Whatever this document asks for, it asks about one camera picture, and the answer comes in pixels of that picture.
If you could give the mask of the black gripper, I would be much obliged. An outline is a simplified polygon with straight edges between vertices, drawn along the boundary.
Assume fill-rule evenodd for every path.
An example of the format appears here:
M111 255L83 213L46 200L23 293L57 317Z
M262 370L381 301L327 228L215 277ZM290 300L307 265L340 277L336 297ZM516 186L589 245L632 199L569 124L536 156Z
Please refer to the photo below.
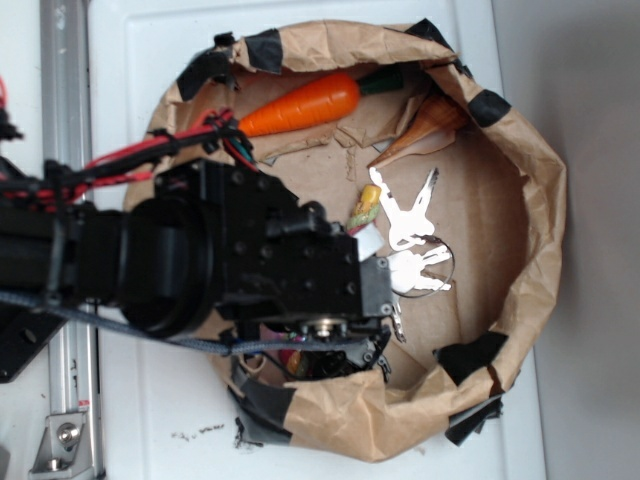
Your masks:
M184 285L199 315L217 310L244 335L263 324L325 342L367 337L344 350L280 350L279 368L300 381L375 369L390 380L388 263L360 259L321 204L299 203L274 176L204 159L159 175L155 199L186 237Z

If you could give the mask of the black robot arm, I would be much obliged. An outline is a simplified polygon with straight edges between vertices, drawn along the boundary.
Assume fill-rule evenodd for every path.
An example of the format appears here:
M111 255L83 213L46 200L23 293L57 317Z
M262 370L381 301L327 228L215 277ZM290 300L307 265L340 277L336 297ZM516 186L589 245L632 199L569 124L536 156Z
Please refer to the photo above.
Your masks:
M69 321L220 356L311 353L331 378L378 364L388 263L276 177L198 159L129 212L1 206L1 379Z

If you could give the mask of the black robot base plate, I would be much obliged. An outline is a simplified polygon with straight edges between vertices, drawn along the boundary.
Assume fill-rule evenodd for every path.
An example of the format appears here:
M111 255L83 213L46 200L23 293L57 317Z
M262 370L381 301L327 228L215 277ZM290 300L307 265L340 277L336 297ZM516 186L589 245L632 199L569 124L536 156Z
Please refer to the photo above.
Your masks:
M29 178L1 159L1 382L15 380L65 321L62 303L68 239L62 176L47 159L44 178Z

